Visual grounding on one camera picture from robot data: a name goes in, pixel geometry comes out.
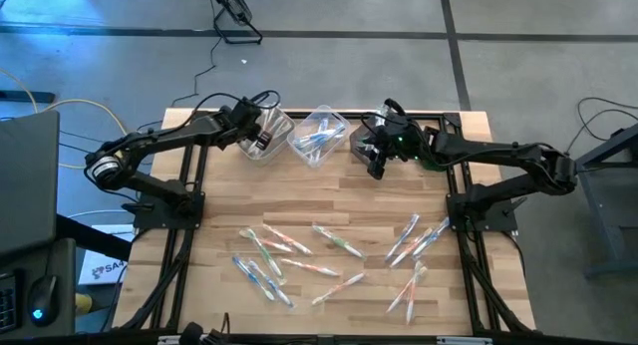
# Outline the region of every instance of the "black metal frame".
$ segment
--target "black metal frame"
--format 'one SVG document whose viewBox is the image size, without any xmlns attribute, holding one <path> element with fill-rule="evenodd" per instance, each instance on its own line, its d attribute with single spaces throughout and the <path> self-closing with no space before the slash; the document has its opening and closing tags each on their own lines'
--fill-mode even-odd
<svg viewBox="0 0 638 345">
<path fill-rule="evenodd" d="M 306 118 L 310 112 L 288 112 L 287 115 L 293 119 Z M 463 130 L 461 125 L 461 117 L 458 113 L 408 113 L 417 121 L 434 121 L 437 122 L 441 130 L 448 131 L 452 129 L 454 133 L 459 136 L 463 136 Z M 345 112 L 341 113 L 346 119 L 359 120 L 360 112 Z M 192 147 L 187 147 L 184 151 L 181 170 L 179 173 L 179 180 L 186 182 L 188 176 L 188 169 L 192 158 Z M 199 152 L 199 160 L 197 163 L 195 174 L 195 189 L 201 190 L 201 185 L 204 176 L 204 169 L 206 164 L 207 147 L 202 147 Z M 463 182 L 466 188 L 472 184 L 472 175 L 467 163 L 459 165 L 461 172 L 463 173 Z M 447 169 L 448 185 L 450 187 L 450 194 L 459 193 L 459 185 L 456 178 L 456 170 L 454 168 Z M 286 334 L 228 334 L 224 339 L 229 343 L 244 343 L 244 344 L 282 344 L 287 342 L 299 342 L 300 338 L 304 339 L 307 343 L 316 343 L 317 345 L 336 345 L 336 344 L 392 344 L 392 343 L 404 343 L 404 344 L 616 344 L 604 341 L 595 340 L 582 340 L 557 336 L 546 336 L 536 331 L 531 331 L 520 323 L 515 315 L 509 311 L 504 301 L 498 295 L 497 291 L 491 285 L 489 267 L 487 261 L 487 255 L 485 252 L 485 245 L 482 237 L 482 233 L 476 229 L 466 229 L 465 225 L 452 224 L 451 228 L 457 234 L 457 240 L 459 242 L 459 252 L 462 264 L 463 278 L 466 288 L 466 297 L 468 301 L 468 312 L 470 314 L 470 322 L 472 327 L 472 335 L 467 337 L 453 337 L 453 336 L 362 336 L 362 335 L 334 335 L 324 336 L 317 334 L 308 335 L 286 335 Z M 172 255 L 177 238 L 178 230 L 169 230 L 168 238 L 166 240 L 166 247 L 164 249 L 164 257 L 161 264 L 161 274 L 165 274 L 172 265 Z M 470 251 L 470 245 L 468 243 L 469 232 L 474 234 L 473 240 L 476 245 L 476 257 L 474 257 Z M 179 313 L 181 310 L 181 304 L 183 300 L 183 293 L 185 289 L 185 281 L 187 275 L 190 246 L 192 245 L 194 237 L 194 230 L 186 230 L 184 235 L 184 243 L 182 247 L 187 246 L 186 262 L 179 272 L 177 282 L 175 285 L 175 293 L 173 297 L 173 303 L 170 310 L 169 320 L 165 327 L 168 331 L 177 332 L 177 326 L 179 323 Z M 474 279 L 478 281 L 483 292 L 485 293 L 485 302 L 487 305 L 487 317 L 488 327 L 483 326 L 479 315 L 479 305 L 477 301 L 476 288 Z M 158 306 L 154 309 L 151 329 L 157 329 L 160 327 L 161 312 L 163 309 L 163 295 L 162 300 L 158 303 Z M 509 327 L 510 331 L 503 331 L 500 329 L 500 319 Z M 140 330 L 141 336 L 148 330 Z"/>
<path fill-rule="evenodd" d="M 287 112 L 286 114 L 292 119 L 304 119 L 310 115 L 310 112 L 309 111 Z M 460 136 L 463 135 L 461 117 L 458 113 L 431 113 L 431 114 L 408 113 L 408 114 L 417 121 L 437 122 L 438 126 L 440 127 L 442 131 L 446 132 L 447 128 L 453 128 L 456 134 Z M 361 112 L 344 112 L 344 113 L 340 113 L 340 115 L 346 119 L 359 120 L 361 116 Z M 184 155 L 183 155 L 183 159 L 181 163 L 181 170 L 179 171 L 179 180 L 183 183 L 186 183 L 186 180 L 188 178 L 188 169 L 189 169 L 190 161 L 192 158 L 192 151 L 193 151 L 192 146 L 186 147 L 184 150 Z M 195 191 L 201 191 L 201 185 L 202 185 L 203 176 L 204 176 L 203 170 L 205 170 L 205 165 L 206 165 L 206 156 L 207 156 L 207 147 L 201 147 L 199 151 L 199 160 L 197 163 L 197 169 L 196 169 L 195 180 L 194 180 Z M 464 163 L 464 164 L 461 164 L 461 169 L 463 172 L 465 187 L 468 187 L 470 184 L 472 184 L 470 168 L 467 163 Z M 448 177 L 448 185 L 450 187 L 450 194 L 459 193 L 459 186 L 457 185 L 455 170 L 453 168 L 448 168 L 447 177 Z M 506 306 L 504 310 L 502 309 L 504 302 L 494 304 L 490 298 L 490 296 L 493 297 L 494 294 L 497 296 L 497 293 L 495 292 L 495 290 L 493 290 L 493 287 L 490 284 L 487 255 L 485 253 L 485 246 L 484 246 L 482 235 L 480 231 L 473 231 L 474 239 L 476 240 L 476 245 L 477 245 L 477 258 L 474 259 L 474 257 L 470 254 L 470 251 L 469 251 L 468 235 L 465 232 L 465 227 L 459 226 L 458 224 L 452 224 L 452 228 L 453 230 L 457 232 L 457 239 L 459 241 L 459 252 L 460 252 L 460 257 L 462 261 L 464 283 L 466 286 L 466 296 L 468 299 L 468 309 L 470 312 L 470 319 L 471 319 L 473 334 L 477 334 L 478 332 L 485 330 L 479 317 L 479 304 L 477 302 L 475 284 L 473 279 L 473 274 L 476 275 L 479 272 L 480 272 L 480 275 L 478 277 L 479 283 L 487 287 L 487 289 L 484 289 L 484 291 L 485 291 L 485 299 L 486 299 L 487 309 L 488 309 L 487 314 L 488 314 L 488 320 L 489 320 L 489 328 L 498 330 L 500 327 L 498 322 L 497 309 L 500 308 L 502 312 L 506 312 L 508 311 L 508 309 L 506 309 Z M 194 237 L 194 230 L 185 231 L 184 241 L 182 246 L 188 247 L 188 251 L 187 251 L 188 255 L 186 256 L 186 262 L 184 266 L 181 268 L 181 270 L 179 271 L 179 275 L 177 277 L 169 321 L 166 324 L 166 328 L 174 329 L 175 331 L 178 326 L 179 312 L 181 310 L 181 303 L 183 300 L 183 292 L 185 289 L 186 274 L 188 269 L 187 258 L 189 257 L 190 246 L 192 244 L 193 237 Z M 166 239 L 166 245 L 164 248 L 163 259 L 161 262 L 161 268 L 159 273 L 160 279 L 164 277 L 167 270 L 173 264 L 172 258 L 173 258 L 176 238 L 177 238 L 177 230 L 175 229 L 169 230 L 168 236 Z M 164 303 L 163 299 L 164 299 L 164 295 L 162 294 L 161 299 L 158 303 L 158 306 L 156 306 L 156 308 L 153 311 L 153 315 L 151 318 L 151 328 L 160 327 L 161 313 L 163 310 L 163 303 Z M 515 330 L 528 330 L 528 329 L 524 328 L 523 326 L 523 328 L 519 327 L 519 328 L 516 328 Z"/>
<path fill-rule="evenodd" d="M 592 189 L 590 184 L 590 177 L 592 175 L 588 172 L 588 170 L 595 170 L 600 167 L 620 168 L 625 166 L 627 168 L 636 168 L 637 165 L 634 164 L 609 164 L 605 162 L 605 160 L 610 157 L 633 147 L 636 142 L 638 142 L 638 125 L 632 126 L 613 136 L 609 141 L 606 141 L 576 160 L 580 183 L 587 197 L 589 209 L 593 214 L 594 223 L 600 231 L 601 237 L 604 239 L 608 257 L 605 262 L 585 269 L 584 274 L 587 278 L 609 273 L 638 270 L 638 259 L 632 259 L 626 255 L 625 240 L 618 224 L 608 224 L 605 222 L 602 214 L 603 209 L 601 209 L 602 203 Z"/>
<path fill-rule="evenodd" d="M 261 40 L 263 40 L 263 35 L 261 34 L 261 32 L 259 32 L 259 30 L 257 30 L 254 26 L 252 26 L 250 21 L 246 20 L 245 18 L 242 20 L 242 22 L 245 23 L 246 26 L 250 27 L 250 29 L 257 34 L 258 38 L 256 40 L 241 40 L 241 41 L 228 39 L 224 31 L 222 31 L 217 25 L 217 21 L 219 20 L 221 15 L 223 15 L 224 12 L 226 12 L 225 8 L 222 8 L 221 11 L 219 11 L 219 13 L 217 14 L 217 16 L 215 16 L 212 22 L 212 27 L 215 29 L 215 32 L 217 32 L 217 35 L 219 35 L 219 37 L 221 37 L 225 43 L 227 43 L 228 45 L 247 45 L 247 44 L 261 45 Z"/>
</svg>

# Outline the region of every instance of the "keyboard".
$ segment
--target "keyboard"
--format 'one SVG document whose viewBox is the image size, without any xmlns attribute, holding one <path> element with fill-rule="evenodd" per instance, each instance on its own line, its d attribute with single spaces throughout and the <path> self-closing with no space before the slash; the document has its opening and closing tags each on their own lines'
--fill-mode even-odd
<svg viewBox="0 0 638 345">
<path fill-rule="evenodd" d="M 18 285 L 19 275 L 15 271 L 0 273 L 0 334 L 20 326 Z"/>
</svg>

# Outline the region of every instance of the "computer mouse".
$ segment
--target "computer mouse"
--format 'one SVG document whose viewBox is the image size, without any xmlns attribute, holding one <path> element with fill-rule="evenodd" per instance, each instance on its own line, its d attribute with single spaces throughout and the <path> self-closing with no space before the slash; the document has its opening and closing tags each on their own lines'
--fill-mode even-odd
<svg viewBox="0 0 638 345">
<path fill-rule="evenodd" d="M 31 285 L 27 311 L 35 326 L 47 326 L 58 317 L 60 304 L 57 285 L 58 277 L 55 275 L 45 275 Z"/>
</svg>

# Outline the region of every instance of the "computer monitor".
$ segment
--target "computer monitor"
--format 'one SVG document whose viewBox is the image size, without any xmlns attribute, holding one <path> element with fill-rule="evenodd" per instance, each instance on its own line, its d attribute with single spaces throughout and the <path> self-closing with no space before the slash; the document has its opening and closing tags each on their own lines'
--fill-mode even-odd
<svg viewBox="0 0 638 345">
<path fill-rule="evenodd" d="M 60 115 L 0 122 L 0 258 L 54 240 Z"/>
</svg>

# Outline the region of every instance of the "toothbrush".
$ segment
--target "toothbrush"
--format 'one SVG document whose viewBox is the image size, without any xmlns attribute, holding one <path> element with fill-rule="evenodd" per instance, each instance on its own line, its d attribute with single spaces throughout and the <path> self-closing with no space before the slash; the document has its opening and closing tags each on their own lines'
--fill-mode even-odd
<svg viewBox="0 0 638 345">
<path fill-rule="evenodd" d="M 328 129 L 328 123 L 330 122 L 330 120 L 326 117 L 323 118 L 321 120 L 321 122 L 319 123 L 319 130 L 317 130 L 317 132 L 324 132 Z M 319 157 L 321 156 L 321 149 L 315 151 L 312 153 L 312 155 L 310 156 L 310 160 L 312 162 L 317 162 L 319 161 Z"/>
<path fill-rule="evenodd" d="M 283 277 L 283 272 L 281 272 L 281 269 L 279 269 L 279 265 L 277 265 L 277 263 L 275 262 L 275 259 L 272 258 L 272 256 L 268 252 L 268 249 L 266 249 L 266 247 L 263 246 L 261 241 L 259 241 L 259 239 L 257 238 L 257 234 L 255 234 L 254 230 L 248 228 L 246 229 L 246 232 L 248 236 L 250 236 L 250 239 L 255 244 L 255 246 L 259 249 L 259 252 L 261 252 L 261 257 L 263 258 L 263 261 L 265 261 L 265 263 L 268 264 L 268 267 L 270 268 L 272 273 L 277 276 L 277 281 L 279 282 L 279 285 L 283 285 L 286 282 L 286 280 Z"/>
<path fill-rule="evenodd" d="M 415 293 L 417 292 L 417 283 L 419 282 L 419 278 L 421 277 L 421 275 L 425 273 L 426 267 L 423 266 L 415 274 L 414 279 L 412 280 L 412 285 L 410 286 L 410 298 L 408 300 L 408 310 L 406 311 L 406 325 L 410 325 L 410 322 L 412 321 L 412 316 L 414 314 L 415 308 Z"/>
<path fill-rule="evenodd" d="M 403 260 L 403 258 L 405 258 L 412 250 L 414 250 L 417 246 L 419 246 L 419 244 L 428 235 L 430 235 L 430 233 L 432 233 L 432 229 L 428 228 L 426 231 L 424 231 L 423 234 L 421 234 L 419 237 L 415 238 L 412 241 L 412 243 L 410 245 L 408 245 L 408 247 L 401 254 L 399 254 L 399 256 L 397 256 L 397 258 L 392 262 L 392 264 L 390 264 L 390 267 L 397 266 L 401 262 L 401 260 Z"/>
<path fill-rule="evenodd" d="M 410 219 L 410 221 L 408 222 L 406 227 L 401 232 L 401 235 L 399 236 L 399 239 L 397 239 L 397 242 L 395 243 L 395 245 L 392 247 L 392 249 L 390 249 L 390 252 L 388 252 L 388 255 L 386 255 L 385 261 L 390 260 L 390 257 L 395 253 L 395 251 L 397 250 L 399 245 L 401 245 L 401 243 L 404 240 L 406 240 L 408 235 L 410 235 L 412 230 L 415 228 L 415 226 L 417 225 L 417 221 L 419 221 L 419 215 L 416 214 L 416 213 L 412 214 L 412 218 Z"/>
<path fill-rule="evenodd" d="M 275 300 L 275 297 L 272 295 L 272 293 L 270 291 L 268 291 L 268 289 L 266 289 L 265 286 L 263 286 L 261 281 L 259 281 L 259 279 L 257 279 L 257 277 L 255 276 L 255 274 L 250 272 L 250 269 L 248 269 L 246 267 L 246 265 L 241 261 L 241 259 L 239 259 L 237 256 L 233 256 L 232 257 L 232 262 L 234 262 L 235 265 L 237 265 L 239 270 L 241 270 L 244 274 L 246 274 L 246 276 L 248 276 L 248 280 L 252 281 L 257 286 L 259 286 L 259 288 L 261 288 L 261 290 L 263 291 L 263 293 L 266 295 L 266 297 L 269 300 L 271 300 L 271 301 Z"/>
<path fill-rule="evenodd" d="M 239 230 L 239 235 L 250 239 L 250 235 L 248 235 L 248 232 L 246 232 L 244 229 Z M 275 249 L 287 252 L 287 253 L 294 253 L 294 250 L 292 250 L 291 248 L 289 248 L 288 246 L 284 245 L 284 244 L 280 244 L 280 243 L 276 243 L 274 241 L 270 241 L 268 239 L 264 239 L 264 238 L 258 238 L 259 241 L 261 241 L 262 244 L 268 245 L 268 246 L 272 246 Z"/>
<path fill-rule="evenodd" d="M 317 224 L 312 224 L 312 228 L 315 229 L 315 231 L 317 231 L 318 233 L 320 233 L 323 236 L 327 237 L 328 239 L 332 240 L 338 246 L 348 250 L 348 252 L 350 252 L 351 254 L 353 254 L 355 256 L 358 256 L 358 257 L 360 257 L 362 259 L 366 258 L 366 256 L 361 251 L 355 249 L 354 247 L 352 247 L 352 245 L 350 245 L 349 242 L 347 242 L 346 240 L 344 240 L 344 239 L 338 237 L 337 235 L 331 233 L 325 227 L 317 225 Z"/>
<path fill-rule="evenodd" d="M 363 279 L 363 277 L 365 275 L 366 275 L 366 273 L 357 274 L 357 275 L 351 277 L 350 279 L 346 280 L 346 282 L 344 282 L 342 284 L 339 284 L 337 286 L 331 287 L 330 290 L 328 290 L 327 293 L 325 293 L 325 294 L 319 296 L 318 298 L 312 300 L 312 305 L 317 305 L 317 304 L 320 304 L 320 303 L 326 301 L 326 299 L 328 299 L 330 297 L 330 295 L 332 295 L 332 294 L 334 294 L 334 293 L 336 293 L 336 292 L 338 292 L 340 290 L 343 290 L 344 288 L 347 288 L 348 286 L 356 283 L 357 281 Z"/>
<path fill-rule="evenodd" d="M 281 262 L 282 263 L 286 263 L 286 264 L 290 264 L 290 265 L 295 265 L 295 266 L 298 266 L 300 268 L 316 271 L 316 272 L 324 274 L 324 275 L 339 276 L 339 273 L 337 273 L 337 272 L 335 272 L 333 270 L 330 270 L 330 269 L 328 269 L 326 267 L 315 266 L 315 265 L 310 265 L 310 264 L 304 264 L 302 262 L 294 261 L 294 260 L 290 260 L 290 259 L 281 259 Z"/>
<path fill-rule="evenodd" d="M 404 288 L 401 290 L 399 295 L 397 295 L 397 297 L 393 300 L 392 304 L 390 304 L 390 306 L 388 307 L 388 310 L 386 310 L 386 313 L 391 312 L 401 302 L 401 299 L 406 294 L 406 291 L 408 291 L 408 288 L 410 288 L 411 284 L 415 281 L 415 278 L 417 278 L 417 275 L 419 276 L 423 275 L 426 272 L 426 270 L 428 269 L 425 266 L 421 266 L 421 268 L 412 275 L 412 278 L 410 278 L 410 281 L 408 281 L 408 283 L 406 284 L 406 286 L 404 286 Z"/>
<path fill-rule="evenodd" d="M 257 265 L 257 263 L 254 260 L 250 259 L 248 261 L 248 266 L 252 268 L 254 271 L 256 271 L 257 274 L 261 275 L 261 277 L 263 277 L 264 280 L 266 280 L 268 285 L 270 285 L 270 288 L 272 288 L 272 291 L 274 291 L 275 294 L 279 296 L 281 301 L 283 301 L 286 305 L 288 305 L 288 307 L 291 307 L 291 308 L 295 307 L 295 304 L 290 300 L 290 298 L 288 298 L 288 296 L 286 296 L 286 294 L 283 291 L 281 291 L 279 286 L 277 286 L 277 284 L 274 281 L 272 281 L 272 279 L 268 276 L 268 274 L 266 274 L 263 270 L 261 270 L 261 268 L 259 268 L 259 265 Z"/>
<path fill-rule="evenodd" d="M 303 246 L 303 244 L 301 244 L 299 241 L 291 238 L 290 236 L 282 233 L 281 231 L 273 228 L 272 226 L 268 225 L 268 224 L 263 224 L 263 227 L 270 231 L 271 233 L 277 235 L 281 241 L 285 242 L 288 245 L 294 246 L 297 249 L 299 249 L 299 251 L 301 251 L 302 253 L 306 254 L 306 255 L 312 255 L 312 251 L 310 251 L 310 249 L 308 249 L 307 247 Z"/>
<path fill-rule="evenodd" d="M 423 253 L 423 251 L 426 250 L 426 248 L 430 246 L 433 242 L 435 242 L 435 240 L 437 240 L 439 236 L 441 236 L 441 233 L 444 230 L 446 230 L 448 226 L 450 226 L 450 218 L 446 216 L 446 218 L 443 219 L 441 224 L 437 226 L 437 229 L 432 233 L 432 235 L 430 235 L 421 245 L 419 245 L 418 248 L 415 249 L 415 252 L 412 253 L 412 258 L 418 259 L 419 256 L 421 256 L 421 254 Z"/>
</svg>

